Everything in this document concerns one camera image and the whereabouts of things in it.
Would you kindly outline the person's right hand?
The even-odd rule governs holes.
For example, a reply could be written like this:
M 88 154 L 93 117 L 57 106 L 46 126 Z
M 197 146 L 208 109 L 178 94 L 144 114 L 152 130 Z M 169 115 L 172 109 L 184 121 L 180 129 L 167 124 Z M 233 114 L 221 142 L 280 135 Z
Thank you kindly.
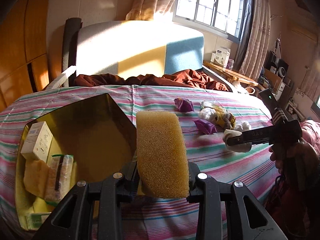
M 275 145 L 271 146 L 268 150 L 271 152 L 270 160 L 275 163 L 275 167 L 281 173 L 284 170 L 281 154 L 276 150 Z M 298 175 L 306 177 L 315 173 L 319 166 L 319 156 L 316 150 L 303 138 L 300 138 L 298 143 L 287 150 L 286 160 L 289 159 L 295 161 Z

